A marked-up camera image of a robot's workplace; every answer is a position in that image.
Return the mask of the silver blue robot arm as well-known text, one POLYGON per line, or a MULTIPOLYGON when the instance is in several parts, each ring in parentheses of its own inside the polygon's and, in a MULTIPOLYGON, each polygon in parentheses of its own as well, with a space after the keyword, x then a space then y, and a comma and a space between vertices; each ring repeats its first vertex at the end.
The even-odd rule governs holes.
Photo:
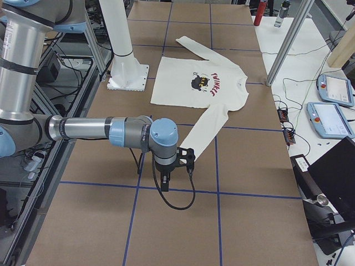
POLYGON ((178 131, 170 119, 147 116, 69 118, 30 112, 45 36, 50 31, 83 33, 84 1, 3 1, 7 24, 1 54, 1 156, 49 140, 107 139, 119 147, 153 154, 159 191, 169 189, 178 166, 178 131))

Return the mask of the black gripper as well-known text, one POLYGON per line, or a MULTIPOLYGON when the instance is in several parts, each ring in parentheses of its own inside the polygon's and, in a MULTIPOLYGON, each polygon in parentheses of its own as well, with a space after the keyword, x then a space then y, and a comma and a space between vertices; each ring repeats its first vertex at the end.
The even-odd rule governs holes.
POLYGON ((169 180, 171 172, 176 168, 177 163, 171 163, 169 165, 162 165, 159 163, 155 163, 156 169, 160 172, 161 179, 161 191, 166 192, 169 191, 169 180))

